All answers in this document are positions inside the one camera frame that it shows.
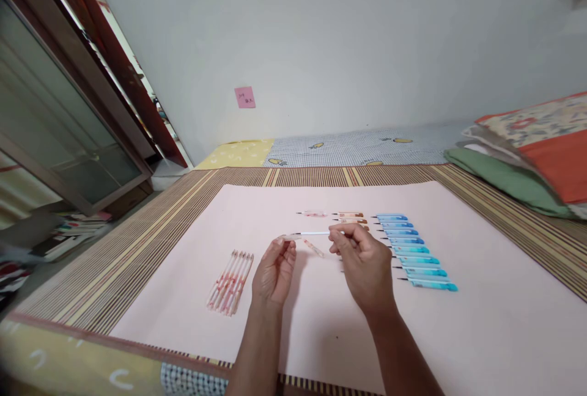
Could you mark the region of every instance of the green pillow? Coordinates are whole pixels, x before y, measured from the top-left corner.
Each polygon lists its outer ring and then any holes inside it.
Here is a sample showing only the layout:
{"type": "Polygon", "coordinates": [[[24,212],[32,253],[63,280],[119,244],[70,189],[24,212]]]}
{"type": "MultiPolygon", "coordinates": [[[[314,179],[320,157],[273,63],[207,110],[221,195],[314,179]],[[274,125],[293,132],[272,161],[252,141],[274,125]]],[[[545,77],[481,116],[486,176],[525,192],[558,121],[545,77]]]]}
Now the green pillow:
{"type": "Polygon", "coordinates": [[[483,178],[538,213],[563,219],[577,219],[546,182],[530,170],[506,164],[468,148],[446,150],[445,158],[463,170],[483,178]]]}

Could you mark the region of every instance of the striped mat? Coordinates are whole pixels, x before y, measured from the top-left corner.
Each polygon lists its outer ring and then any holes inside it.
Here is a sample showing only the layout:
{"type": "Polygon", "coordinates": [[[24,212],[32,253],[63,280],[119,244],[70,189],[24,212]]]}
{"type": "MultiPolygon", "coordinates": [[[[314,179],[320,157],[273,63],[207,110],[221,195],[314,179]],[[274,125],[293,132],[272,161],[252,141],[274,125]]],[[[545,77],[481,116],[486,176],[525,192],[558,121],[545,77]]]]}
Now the striped mat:
{"type": "MultiPolygon", "coordinates": [[[[587,224],[535,213],[452,164],[194,170],[66,266],[11,314],[14,320],[107,336],[151,275],[224,184],[404,185],[438,181],[587,301],[587,224]]],[[[209,359],[167,352],[185,358],[209,359]]],[[[226,362],[216,365],[230,368],[226,362]]],[[[324,384],[281,376],[310,390],[324,384]]],[[[328,386],[338,394],[340,387],[328,386]]]]}

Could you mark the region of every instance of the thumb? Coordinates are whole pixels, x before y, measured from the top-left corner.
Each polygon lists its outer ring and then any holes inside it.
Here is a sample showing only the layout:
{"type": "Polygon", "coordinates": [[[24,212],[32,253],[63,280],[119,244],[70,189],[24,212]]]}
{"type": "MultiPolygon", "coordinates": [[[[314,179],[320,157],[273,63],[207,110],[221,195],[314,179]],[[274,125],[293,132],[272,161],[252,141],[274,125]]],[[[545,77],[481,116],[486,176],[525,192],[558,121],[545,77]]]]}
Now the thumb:
{"type": "Polygon", "coordinates": [[[283,250],[283,237],[277,237],[277,239],[271,240],[269,247],[261,258],[260,265],[271,266],[275,263],[275,260],[281,255],[283,250]]]}
{"type": "Polygon", "coordinates": [[[338,230],[330,230],[330,237],[340,251],[342,259],[356,259],[356,252],[350,243],[350,240],[338,230]]]}

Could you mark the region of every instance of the glass door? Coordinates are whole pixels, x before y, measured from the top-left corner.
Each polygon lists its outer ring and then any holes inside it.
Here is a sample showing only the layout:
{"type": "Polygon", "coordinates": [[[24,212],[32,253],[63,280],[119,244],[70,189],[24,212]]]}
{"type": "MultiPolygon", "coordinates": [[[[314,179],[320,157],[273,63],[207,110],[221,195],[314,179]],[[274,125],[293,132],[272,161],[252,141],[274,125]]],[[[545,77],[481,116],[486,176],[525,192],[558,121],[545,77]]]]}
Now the glass door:
{"type": "Polygon", "coordinates": [[[6,153],[84,212],[149,176],[6,0],[0,0],[0,134],[6,153]]]}

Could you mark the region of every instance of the hand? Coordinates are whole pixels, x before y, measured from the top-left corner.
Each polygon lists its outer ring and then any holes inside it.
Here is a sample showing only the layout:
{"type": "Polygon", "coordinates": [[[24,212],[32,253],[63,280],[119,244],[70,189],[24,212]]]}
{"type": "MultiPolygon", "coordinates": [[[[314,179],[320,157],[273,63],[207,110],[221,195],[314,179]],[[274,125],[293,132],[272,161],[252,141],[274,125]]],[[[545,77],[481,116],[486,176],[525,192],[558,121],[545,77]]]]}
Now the hand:
{"type": "Polygon", "coordinates": [[[273,240],[261,258],[253,278],[253,304],[283,308],[295,265],[295,242],[273,240]]]}
{"type": "Polygon", "coordinates": [[[358,224],[332,225],[329,229],[328,239],[334,242],[330,252],[342,256],[350,293],[367,319],[396,310],[390,249],[358,224]]]}

